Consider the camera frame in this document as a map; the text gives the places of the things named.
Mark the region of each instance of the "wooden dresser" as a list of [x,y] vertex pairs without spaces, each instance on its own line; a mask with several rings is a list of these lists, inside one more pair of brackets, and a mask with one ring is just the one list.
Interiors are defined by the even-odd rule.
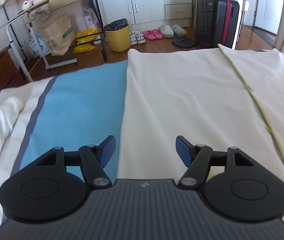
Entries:
[[8,53],[8,48],[0,50],[0,90],[25,83]]

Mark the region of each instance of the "doorway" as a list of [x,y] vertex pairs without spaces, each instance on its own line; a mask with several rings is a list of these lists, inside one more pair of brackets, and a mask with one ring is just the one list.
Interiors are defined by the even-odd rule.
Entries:
[[284,0],[247,0],[243,24],[274,47]]

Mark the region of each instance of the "circular pad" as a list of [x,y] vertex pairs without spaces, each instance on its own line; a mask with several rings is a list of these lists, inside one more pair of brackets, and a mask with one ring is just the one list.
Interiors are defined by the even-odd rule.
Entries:
[[5,215],[23,223],[44,223],[75,211],[86,199],[84,182],[50,166],[30,167],[8,179],[0,188]]
[[267,170],[226,170],[205,184],[203,195],[213,209],[236,220],[261,222],[284,214],[284,183]]
[[258,200],[266,196],[267,186],[254,179],[242,179],[231,185],[232,193],[245,200]]
[[175,37],[172,44],[180,48],[192,48],[195,46],[195,40],[188,37]]

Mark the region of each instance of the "suitcase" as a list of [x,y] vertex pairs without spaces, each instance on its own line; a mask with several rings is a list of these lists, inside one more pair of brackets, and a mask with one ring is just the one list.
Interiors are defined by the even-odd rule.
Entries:
[[232,48],[240,5],[235,0],[197,0],[195,41],[201,49]]

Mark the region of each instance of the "logo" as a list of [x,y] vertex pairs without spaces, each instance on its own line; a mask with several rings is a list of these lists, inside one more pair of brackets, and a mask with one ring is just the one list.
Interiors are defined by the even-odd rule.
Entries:
[[142,186],[142,187],[148,187],[149,184],[148,184],[147,182],[144,182],[144,183],[141,184],[141,186]]

